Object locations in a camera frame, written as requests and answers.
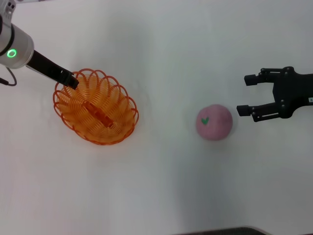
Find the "orange wire basket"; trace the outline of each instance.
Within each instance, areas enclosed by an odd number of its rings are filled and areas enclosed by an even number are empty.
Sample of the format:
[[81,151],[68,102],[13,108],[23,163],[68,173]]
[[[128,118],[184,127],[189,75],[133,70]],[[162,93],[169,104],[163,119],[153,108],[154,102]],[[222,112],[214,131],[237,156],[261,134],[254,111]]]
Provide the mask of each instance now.
[[126,89],[101,70],[74,72],[76,90],[63,86],[53,93],[54,110],[81,138],[111,145],[131,135],[139,119],[137,106]]

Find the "green led light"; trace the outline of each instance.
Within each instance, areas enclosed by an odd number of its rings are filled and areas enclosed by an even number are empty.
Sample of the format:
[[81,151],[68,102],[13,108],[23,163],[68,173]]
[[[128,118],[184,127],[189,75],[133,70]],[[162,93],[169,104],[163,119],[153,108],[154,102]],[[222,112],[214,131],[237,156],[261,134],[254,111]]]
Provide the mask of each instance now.
[[13,58],[18,54],[18,52],[15,49],[11,49],[8,51],[8,53],[6,54],[9,58]]

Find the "white table surface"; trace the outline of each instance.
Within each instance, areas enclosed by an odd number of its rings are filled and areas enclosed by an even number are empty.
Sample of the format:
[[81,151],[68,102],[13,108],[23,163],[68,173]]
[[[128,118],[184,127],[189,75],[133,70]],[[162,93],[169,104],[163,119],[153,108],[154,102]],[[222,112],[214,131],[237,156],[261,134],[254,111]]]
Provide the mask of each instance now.
[[[309,0],[19,4],[13,23],[37,51],[115,76],[140,120],[124,142],[93,145],[54,113],[52,80],[15,70],[18,85],[0,86],[0,234],[312,233],[313,108],[259,123],[236,113],[273,101],[271,84],[246,87],[244,75],[313,73],[312,10]],[[234,118],[221,142],[195,129],[214,103]]]

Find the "green check mark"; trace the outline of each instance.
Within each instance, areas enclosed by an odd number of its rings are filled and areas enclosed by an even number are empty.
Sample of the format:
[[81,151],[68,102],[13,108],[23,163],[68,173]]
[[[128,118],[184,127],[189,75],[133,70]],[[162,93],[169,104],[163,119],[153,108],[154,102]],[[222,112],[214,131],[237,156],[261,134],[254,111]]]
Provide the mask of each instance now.
[[209,122],[209,117],[207,117],[206,119],[202,118],[201,121],[204,125],[206,125]]

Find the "cable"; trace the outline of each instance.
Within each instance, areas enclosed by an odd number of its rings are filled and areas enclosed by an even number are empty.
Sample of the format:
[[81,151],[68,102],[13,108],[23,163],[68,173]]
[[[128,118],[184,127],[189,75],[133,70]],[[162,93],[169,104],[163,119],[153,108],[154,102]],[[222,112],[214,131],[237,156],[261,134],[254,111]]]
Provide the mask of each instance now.
[[13,79],[14,79],[14,84],[10,84],[7,80],[4,80],[3,78],[0,78],[0,83],[1,84],[4,84],[6,86],[10,86],[10,87],[14,87],[17,85],[17,80],[16,80],[16,77],[14,75],[14,73],[8,68],[6,67],[6,69],[9,71],[9,73],[12,75]]
[[6,69],[9,71],[9,73],[12,75],[12,77],[14,79],[14,84],[8,84],[8,86],[10,86],[10,87],[16,86],[18,82],[16,80],[16,77],[15,77],[14,73],[8,67],[6,67]]

